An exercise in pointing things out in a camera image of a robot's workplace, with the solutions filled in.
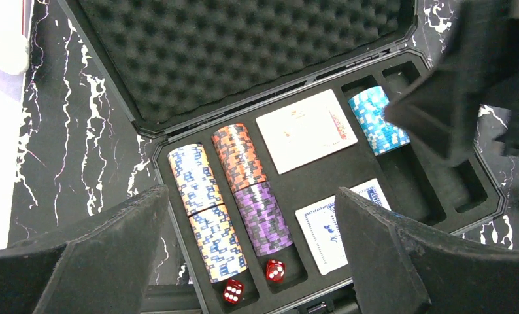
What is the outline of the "blue playing card deck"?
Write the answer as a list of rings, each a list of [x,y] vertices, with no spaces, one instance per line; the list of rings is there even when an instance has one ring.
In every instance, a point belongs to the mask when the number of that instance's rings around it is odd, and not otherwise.
[[[307,245],[321,275],[348,264],[335,216],[335,196],[295,212]]]

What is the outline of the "red playing card deck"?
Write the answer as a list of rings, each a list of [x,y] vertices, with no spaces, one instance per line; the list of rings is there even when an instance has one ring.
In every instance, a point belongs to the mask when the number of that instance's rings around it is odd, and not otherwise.
[[[256,118],[279,174],[358,142],[333,90],[325,90]]]

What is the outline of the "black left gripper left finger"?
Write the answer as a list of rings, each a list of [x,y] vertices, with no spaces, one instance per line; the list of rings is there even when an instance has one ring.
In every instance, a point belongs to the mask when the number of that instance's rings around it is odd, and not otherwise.
[[[169,203],[156,185],[0,250],[0,313],[138,313]]]

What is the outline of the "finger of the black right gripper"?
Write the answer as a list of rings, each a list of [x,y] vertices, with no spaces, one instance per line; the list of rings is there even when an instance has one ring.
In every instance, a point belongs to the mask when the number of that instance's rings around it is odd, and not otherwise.
[[[384,117],[457,166],[470,156],[481,105],[508,110],[495,141],[502,155],[519,155],[519,1],[462,1],[437,64]]]

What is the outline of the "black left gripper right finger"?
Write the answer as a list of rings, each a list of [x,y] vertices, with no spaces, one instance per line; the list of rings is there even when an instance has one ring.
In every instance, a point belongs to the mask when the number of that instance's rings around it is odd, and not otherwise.
[[[519,313],[519,251],[450,235],[348,188],[335,214],[362,313]]]

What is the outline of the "blue poker chip stack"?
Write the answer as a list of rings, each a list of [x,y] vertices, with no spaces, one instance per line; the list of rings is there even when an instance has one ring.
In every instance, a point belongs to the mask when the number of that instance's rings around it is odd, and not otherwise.
[[[389,99],[381,86],[370,87],[348,100],[375,156],[410,143],[406,131],[387,122],[384,110]]]

